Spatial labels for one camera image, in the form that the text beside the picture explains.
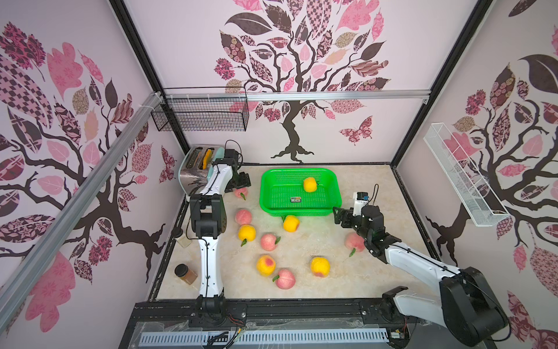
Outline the small pink peach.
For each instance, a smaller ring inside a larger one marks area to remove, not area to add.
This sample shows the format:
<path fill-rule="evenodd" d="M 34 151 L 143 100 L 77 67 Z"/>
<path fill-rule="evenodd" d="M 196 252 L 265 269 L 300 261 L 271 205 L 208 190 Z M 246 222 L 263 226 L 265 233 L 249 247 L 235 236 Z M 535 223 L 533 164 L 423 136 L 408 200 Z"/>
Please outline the small pink peach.
<path fill-rule="evenodd" d="M 349 257 L 352 257 L 357 252 L 363 252 L 366 249 L 364 238 L 355 232 L 351 232 L 346 236 L 344 245 L 350 250 Z"/>

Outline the yellow peach with red blush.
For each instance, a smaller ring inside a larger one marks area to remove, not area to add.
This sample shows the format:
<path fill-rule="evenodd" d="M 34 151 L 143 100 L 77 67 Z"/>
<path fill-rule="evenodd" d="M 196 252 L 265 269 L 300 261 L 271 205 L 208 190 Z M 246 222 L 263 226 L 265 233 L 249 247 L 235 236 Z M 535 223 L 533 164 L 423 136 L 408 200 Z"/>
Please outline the yellow peach with red blush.
<path fill-rule="evenodd" d="M 318 181 L 314 177 L 307 177 L 303 181 L 303 189 L 306 193 L 314 193 L 318 190 Z"/>

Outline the large pink peach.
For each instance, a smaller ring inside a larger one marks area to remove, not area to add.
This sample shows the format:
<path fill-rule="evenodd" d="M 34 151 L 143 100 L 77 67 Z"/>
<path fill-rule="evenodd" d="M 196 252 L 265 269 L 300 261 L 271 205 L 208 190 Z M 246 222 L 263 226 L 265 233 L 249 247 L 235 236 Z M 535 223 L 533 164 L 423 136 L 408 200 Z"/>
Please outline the large pink peach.
<path fill-rule="evenodd" d="M 234 219 L 238 225 L 250 225 L 253 217 L 247 209 L 240 209 L 236 212 Z"/>

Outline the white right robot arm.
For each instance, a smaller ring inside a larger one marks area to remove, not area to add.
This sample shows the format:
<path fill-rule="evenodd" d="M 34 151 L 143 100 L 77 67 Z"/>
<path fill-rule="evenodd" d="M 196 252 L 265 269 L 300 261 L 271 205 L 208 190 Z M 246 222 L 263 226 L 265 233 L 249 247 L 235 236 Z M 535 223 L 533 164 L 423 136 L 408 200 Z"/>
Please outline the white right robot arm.
<path fill-rule="evenodd" d="M 428 257 L 389 234 L 378 206 L 335 207 L 334 222 L 363 238 L 366 250 L 389 266 L 411 274 L 433 295 L 405 287 L 385 293 L 399 314 L 445 327 L 461 344 L 474 347 L 507 328 L 509 320 L 485 276 L 476 268 L 460 269 Z"/>

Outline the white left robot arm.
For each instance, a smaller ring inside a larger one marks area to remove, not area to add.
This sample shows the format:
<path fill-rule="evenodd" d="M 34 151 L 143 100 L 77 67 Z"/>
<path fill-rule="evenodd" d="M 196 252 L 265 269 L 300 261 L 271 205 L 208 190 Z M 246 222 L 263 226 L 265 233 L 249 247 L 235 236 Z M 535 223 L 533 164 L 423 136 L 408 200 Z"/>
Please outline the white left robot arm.
<path fill-rule="evenodd" d="M 223 157 L 213 162 L 212 175 L 198 193 L 190 197 L 190 226 L 201 250 L 201 287 L 199 300 L 204 308 L 224 299 L 219 239 L 227 229 L 224 195 L 251 185 L 249 176 L 238 171 L 238 160 Z"/>

